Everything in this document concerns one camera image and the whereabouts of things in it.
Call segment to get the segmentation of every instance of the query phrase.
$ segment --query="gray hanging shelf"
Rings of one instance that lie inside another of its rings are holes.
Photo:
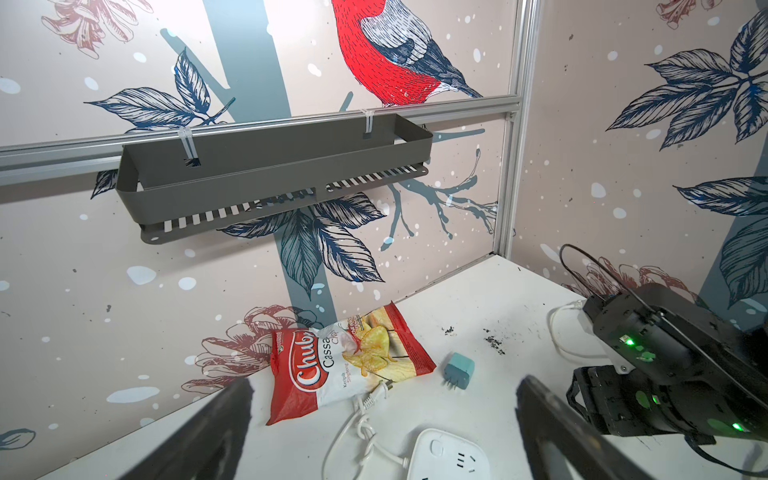
[[[428,173],[432,133],[397,114],[123,148],[117,190],[145,243],[167,243]],[[400,138],[404,143],[395,143]]]

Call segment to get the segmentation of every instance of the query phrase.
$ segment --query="white power cord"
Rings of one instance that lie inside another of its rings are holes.
[[[572,352],[571,350],[563,347],[554,337],[554,316],[557,315],[560,310],[581,310],[584,308],[584,302],[585,300],[576,300],[575,302],[566,303],[565,305],[559,306],[558,308],[552,310],[549,315],[547,315],[547,327],[549,328],[549,336],[552,337],[554,349],[558,351],[560,356],[563,356],[562,352],[565,352],[568,355],[573,355],[580,359],[606,359],[608,358],[606,355],[584,355],[582,353]]]
[[[382,453],[386,458],[389,458],[394,463],[397,463],[399,465],[402,465],[403,468],[408,468],[409,465],[409,459],[407,457],[401,458],[397,455],[394,455],[389,450],[385,449],[379,443],[376,441],[376,430],[373,429],[373,427],[368,423],[368,415],[366,414],[366,411],[373,408],[373,406],[378,403],[382,399],[386,399],[387,392],[392,388],[392,382],[387,381],[381,381],[379,383],[379,386],[376,387],[373,392],[371,392],[368,395],[368,398],[365,400],[362,399],[362,396],[357,396],[353,400],[355,402],[356,410],[352,414],[352,416],[349,417],[349,420],[346,421],[344,426],[341,429],[341,432],[336,436],[336,439],[333,440],[333,444],[331,445],[331,448],[328,450],[328,453],[326,454],[325,460],[323,460],[323,480],[328,480],[328,472],[326,470],[328,466],[328,458],[330,458],[331,454],[333,454],[333,451],[336,450],[336,446],[339,443],[339,440],[347,433],[349,428],[352,426],[353,423],[356,421],[356,427],[357,427],[357,436],[359,436],[363,440],[367,440],[368,444],[366,445],[365,453],[363,454],[362,458],[360,459],[359,465],[360,468],[357,471],[357,475],[355,475],[355,480],[360,480],[362,478],[362,471],[366,467],[366,463],[368,462],[368,459],[371,458],[373,455],[373,450],[378,449],[379,452]]]

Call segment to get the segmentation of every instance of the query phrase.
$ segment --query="bird illustration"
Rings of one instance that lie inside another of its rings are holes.
[[[421,104],[442,91],[482,96],[402,0],[333,0],[333,11],[344,61],[385,107]]]

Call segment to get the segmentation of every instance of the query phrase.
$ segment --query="red and white snack bag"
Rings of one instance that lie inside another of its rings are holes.
[[[275,389],[267,425],[371,392],[381,380],[401,382],[435,369],[394,303],[320,330],[278,330],[272,338]]]

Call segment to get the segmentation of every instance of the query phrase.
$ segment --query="tabletop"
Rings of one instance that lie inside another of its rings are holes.
[[[565,359],[552,346],[548,312],[580,298],[515,263],[492,256],[397,303],[438,368],[432,374],[395,384],[389,398],[370,411],[378,441],[391,452],[410,456],[418,434],[437,428],[483,448],[493,478],[531,478],[515,417],[515,391],[520,381],[526,375],[536,376],[564,399],[575,368],[605,364],[602,360]],[[596,337],[586,334],[576,317],[575,310],[558,314],[555,329],[560,341],[578,352],[602,353]],[[465,391],[442,384],[442,368],[454,352],[475,361],[475,373]],[[235,479],[320,478],[323,458],[353,412],[352,402],[338,402],[300,419],[265,426],[270,416],[272,372],[262,370],[249,380],[254,391],[251,422]],[[118,478],[212,397],[179,409],[42,478]],[[659,480],[740,478],[698,457],[681,435],[607,438]],[[363,442],[348,433],[330,459],[331,479],[354,477],[363,448]],[[737,466],[742,465],[751,448],[750,442],[735,439],[718,439],[718,445],[705,447]],[[378,455],[366,469],[366,479],[405,478],[405,469]]]

